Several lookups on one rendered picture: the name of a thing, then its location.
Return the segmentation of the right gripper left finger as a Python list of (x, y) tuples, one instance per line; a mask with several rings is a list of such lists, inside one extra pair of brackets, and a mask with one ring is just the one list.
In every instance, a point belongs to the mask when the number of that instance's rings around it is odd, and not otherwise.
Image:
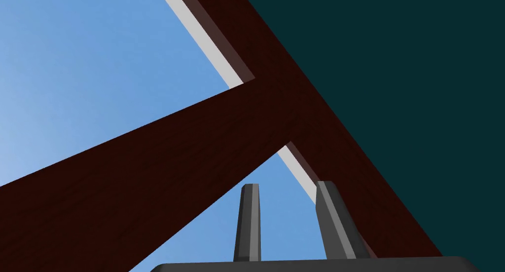
[(245, 184), (241, 189), (234, 262), (261, 260), (259, 185)]

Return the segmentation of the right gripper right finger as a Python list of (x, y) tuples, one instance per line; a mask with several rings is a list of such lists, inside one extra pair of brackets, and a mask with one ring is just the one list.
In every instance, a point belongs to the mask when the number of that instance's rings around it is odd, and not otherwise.
[(317, 182), (316, 214), (328, 259), (363, 259), (371, 254), (336, 185)]

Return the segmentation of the dark brown framed window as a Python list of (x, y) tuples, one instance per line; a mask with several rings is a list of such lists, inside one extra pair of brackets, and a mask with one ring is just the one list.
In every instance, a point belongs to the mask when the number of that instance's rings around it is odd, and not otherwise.
[(240, 85), (0, 187), (0, 272), (129, 272), (283, 146), (380, 258), (440, 251), (248, 0), (182, 0)]

